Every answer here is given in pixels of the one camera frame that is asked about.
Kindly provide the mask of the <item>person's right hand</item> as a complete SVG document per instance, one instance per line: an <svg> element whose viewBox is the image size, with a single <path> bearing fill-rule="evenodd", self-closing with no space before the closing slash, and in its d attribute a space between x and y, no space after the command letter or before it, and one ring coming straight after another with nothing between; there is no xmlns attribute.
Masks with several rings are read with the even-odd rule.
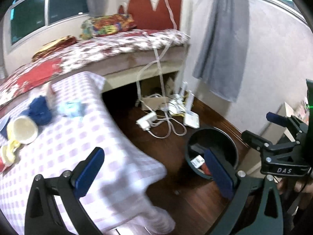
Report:
<svg viewBox="0 0 313 235"><path fill-rule="evenodd" d="M289 188L300 194L299 209L306 209L312 201L312 178L301 178L295 181L293 178L282 178L277 183L279 193L282 194Z"/></svg>

